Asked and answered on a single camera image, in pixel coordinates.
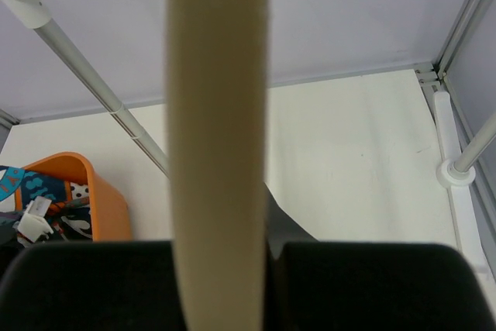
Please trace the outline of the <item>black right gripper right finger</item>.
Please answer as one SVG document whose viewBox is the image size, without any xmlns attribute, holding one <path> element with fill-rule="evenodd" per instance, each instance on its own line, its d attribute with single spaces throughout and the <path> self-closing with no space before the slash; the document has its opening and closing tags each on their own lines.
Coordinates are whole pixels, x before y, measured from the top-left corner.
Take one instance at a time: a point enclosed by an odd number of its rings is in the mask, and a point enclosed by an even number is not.
<svg viewBox="0 0 496 331">
<path fill-rule="evenodd" d="M 432 243 L 322 242 L 267 196 L 268 330 L 493 330 L 470 265 Z"/>
</svg>

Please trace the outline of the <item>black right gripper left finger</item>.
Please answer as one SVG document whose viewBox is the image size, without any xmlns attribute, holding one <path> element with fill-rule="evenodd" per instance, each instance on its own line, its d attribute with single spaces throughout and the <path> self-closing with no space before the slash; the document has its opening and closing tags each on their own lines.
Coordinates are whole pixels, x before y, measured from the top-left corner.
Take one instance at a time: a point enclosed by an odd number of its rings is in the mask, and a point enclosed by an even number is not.
<svg viewBox="0 0 496 331">
<path fill-rule="evenodd" d="M 1 279 L 3 330 L 184 330 L 171 243 L 45 243 Z"/>
</svg>

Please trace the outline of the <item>orange plastic basket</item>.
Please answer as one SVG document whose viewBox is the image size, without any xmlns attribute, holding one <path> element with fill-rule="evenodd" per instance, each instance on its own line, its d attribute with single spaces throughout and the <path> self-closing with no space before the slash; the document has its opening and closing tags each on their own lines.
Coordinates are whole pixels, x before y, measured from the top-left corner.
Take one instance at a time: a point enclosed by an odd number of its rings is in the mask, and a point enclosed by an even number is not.
<svg viewBox="0 0 496 331">
<path fill-rule="evenodd" d="M 116 188 L 95 172 L 91 162 L 83 155 L 75 152 L 56 153 L 28 164 L 24 169 L 89 187 L 92 235 L 95 242 L 133 240 L 126 200 Z"/>
</svg>

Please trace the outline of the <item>wooden clothes hanger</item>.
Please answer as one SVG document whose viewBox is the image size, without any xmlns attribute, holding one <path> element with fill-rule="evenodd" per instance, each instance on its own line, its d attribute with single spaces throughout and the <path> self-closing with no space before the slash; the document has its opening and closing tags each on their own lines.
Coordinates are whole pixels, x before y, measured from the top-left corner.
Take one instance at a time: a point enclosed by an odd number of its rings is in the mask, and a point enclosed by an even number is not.
<svg viewBox="0 0 496 331">
<path fill-rule="evenodd" d="M 189 330 L 259 330 L 268 0 L 168 0 L 173 253 Z"/>
</svg>

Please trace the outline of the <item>colourful patterned shorts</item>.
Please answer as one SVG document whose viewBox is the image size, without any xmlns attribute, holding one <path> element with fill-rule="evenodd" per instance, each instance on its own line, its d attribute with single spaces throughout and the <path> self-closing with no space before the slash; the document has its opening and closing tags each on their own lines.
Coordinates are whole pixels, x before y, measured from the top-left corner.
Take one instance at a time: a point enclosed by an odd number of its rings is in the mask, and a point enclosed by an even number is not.
<svg viewBox="0 0 496 331">
<path fill-rule="evenodd" d="M 19 229 L 24 215 L 44 219 L 30 238 Z M 89 187 L 23 168 L 1 166 L 1 232 L 23 246 L 43 240 L 92 240 Z"/>
</svg>

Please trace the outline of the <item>silver white clothes rack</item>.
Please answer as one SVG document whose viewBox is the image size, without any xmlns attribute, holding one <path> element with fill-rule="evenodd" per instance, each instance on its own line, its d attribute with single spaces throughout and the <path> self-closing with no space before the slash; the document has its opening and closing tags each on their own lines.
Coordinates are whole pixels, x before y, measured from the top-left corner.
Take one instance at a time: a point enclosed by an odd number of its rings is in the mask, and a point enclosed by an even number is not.
<svg viewBox="0 0 496 331">
<path fill-rule="evenodd" d="M 166 174 L 169 171 L 167 155 L 57 25 L 42 0 L 2 0 L 2 2 L 26 28 L 36 31 L 44 43 L 128 133 L 135 144 Z M 469 262 L 476 269 L 481 270 L 486 267 L 487 262 L 482 250 L 469 190 L 476 172 L 473 167 L 462 171 L 461 164 L 465 160 L 469 162 L 476 160 L 494 139 L 495 119 L 490 118 L 468 148 L 460 150 L 450 94 L 446 91 L 435 92 L 432 96 L 432 107 L 443 159 L 436 170 L 436 176 L 449 195 L 456 245 Z"/>
</svg>

